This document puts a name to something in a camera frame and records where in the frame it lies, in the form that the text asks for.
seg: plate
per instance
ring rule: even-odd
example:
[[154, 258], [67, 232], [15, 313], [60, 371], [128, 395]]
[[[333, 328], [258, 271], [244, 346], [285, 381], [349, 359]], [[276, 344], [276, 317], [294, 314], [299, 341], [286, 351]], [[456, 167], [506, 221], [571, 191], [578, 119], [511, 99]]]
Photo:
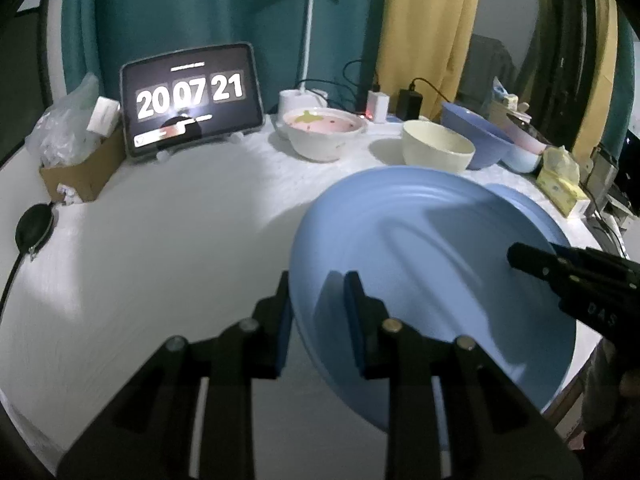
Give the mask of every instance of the plate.
[[523, 212], [540, 232], [545, 235], [547, 241], [552, 244], [571, 247], [569, 240], [556, 221], [528, 196], [502, 184], [487, 184], [485, 187], [495, 194], [500, 195], [519, 211]]
[[344, 275], [357, 270], [368, 295], [423, 335], [473, 336], [542, 410], [571, 362], [575, 321], [546, 283], [511, 269], [515, 242], [552, 251], [523, 213], [462, 177], [396, 166], [338, 182], [307, 211], [290, 258], [292, 306], [315, 366], [386, 430], [388, 381], [361, 378], [351, 349]]

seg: table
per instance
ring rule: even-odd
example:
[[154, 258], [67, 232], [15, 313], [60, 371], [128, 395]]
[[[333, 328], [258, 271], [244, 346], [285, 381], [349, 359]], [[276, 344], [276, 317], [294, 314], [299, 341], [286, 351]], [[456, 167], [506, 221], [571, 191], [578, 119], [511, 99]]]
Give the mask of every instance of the table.
[[[315, 164], [267, 121], [239, 144], [124, 164], [96, 202], [57, 207], [53, 236], [20, 270], [0, 328], [0, 387], [28, 436], [41, 438], [38, 428], [54, 443], [45, 459], [53, 466], [167, 337], [216, 336], [273, 294], [309, 204], [349, 174], [402, 164], [399, 129], [373, 126], [347, 158]], [[25, 156], [2, 172], [16, 171], [11, 165]], [[574, 246], [597, 247], [581, 221], [563, 219], [526, 178], [501, 166], [465, 176], [514, 187]], [[12, 192], [12, 204], [22, 207], [17, 219], [29, 203]], [[0, 239], [4, 269], [15, 256]], [[565, 384], [599, 340], [581, 323], [577, 329]], [[329, 389], [295, 329], [283, 377], [254, 383], [258, 478], [382, 477], [386, 436]]]

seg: blue bowl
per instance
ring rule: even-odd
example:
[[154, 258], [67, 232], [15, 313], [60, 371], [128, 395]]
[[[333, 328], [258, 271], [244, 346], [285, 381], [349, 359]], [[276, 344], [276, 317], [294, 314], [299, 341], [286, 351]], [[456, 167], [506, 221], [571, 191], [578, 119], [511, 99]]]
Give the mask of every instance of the blue bowl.
[[476, 147], [470, 170], [482, 170], [503, 158], [513, 146], [513, 141], [495, 124], [462, 106], [451, 103], [442, 105], [440, 124], [469, 139]]

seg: screw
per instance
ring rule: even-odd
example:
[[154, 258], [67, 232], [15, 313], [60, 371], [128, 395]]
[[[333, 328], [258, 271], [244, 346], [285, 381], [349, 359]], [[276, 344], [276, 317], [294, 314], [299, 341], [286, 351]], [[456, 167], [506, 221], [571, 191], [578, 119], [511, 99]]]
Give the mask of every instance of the screw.
[[260, 328], [260, 323], [258, 323], [253, 317], [245, 317], [239, 323], [240, 330], [243, 332], [250, 334], [251, 332], [255, 332]]
[[456, 339], [456, 344], [463, 350], [473, 350], [476, 347], [476, 341], [468, 335], [461, 335]]
[[393, 317], [389, 317], [382, 322], [382, 329], [391, 334], [397, 334], [402, 330], [402, 322]]
[[185, 338], [180, 335], [174, 335], [166, 340], [164, 346], [169, 352], [179, 352], [186, 344], [187, 340]]

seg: digital clock display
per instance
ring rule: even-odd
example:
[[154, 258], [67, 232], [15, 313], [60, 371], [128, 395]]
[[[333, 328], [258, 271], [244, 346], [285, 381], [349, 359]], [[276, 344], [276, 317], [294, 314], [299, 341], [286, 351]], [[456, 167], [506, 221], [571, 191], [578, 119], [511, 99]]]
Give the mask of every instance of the digital clock display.
[[247, 43], [135, 61], [122, 67], [120, 85], [127, 151], [133, 157], [263, 124]]

